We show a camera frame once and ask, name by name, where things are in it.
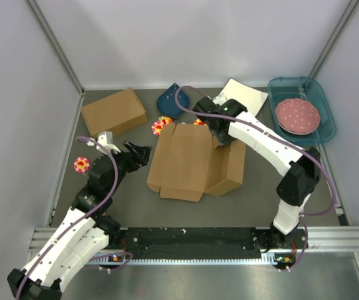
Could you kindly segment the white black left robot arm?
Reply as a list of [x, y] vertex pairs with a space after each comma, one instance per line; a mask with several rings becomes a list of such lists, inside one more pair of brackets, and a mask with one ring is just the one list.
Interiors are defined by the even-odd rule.
[[8, 277], [15, 299], [60, 299], [75, 275], [102, 249], [120, 243], [120, 224], [105, 213], [123, 178], [148, 164], [151, 147], [124, 142], [125, 150], [102, 138], [77, 137], [101, 153], [86, 185], [54, 234], [36, 256]]

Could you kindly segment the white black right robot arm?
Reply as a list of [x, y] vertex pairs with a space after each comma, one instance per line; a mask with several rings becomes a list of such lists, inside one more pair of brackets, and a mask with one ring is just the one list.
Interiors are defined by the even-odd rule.
[[268, 236], [259, 238], [258, 243], [264, 250], [287, 246], [293, 241], [304, 207], [319, 183], [321, 172], [316, 163], [320, 153], [314, 147], [305, 151], [289, 144], [234, 99], [218, 105], [203, 97], [192, 110], [208, 125], [221, 146], [242, 141], [282, 176], [276, 188], [280, 198], [278, 211]]

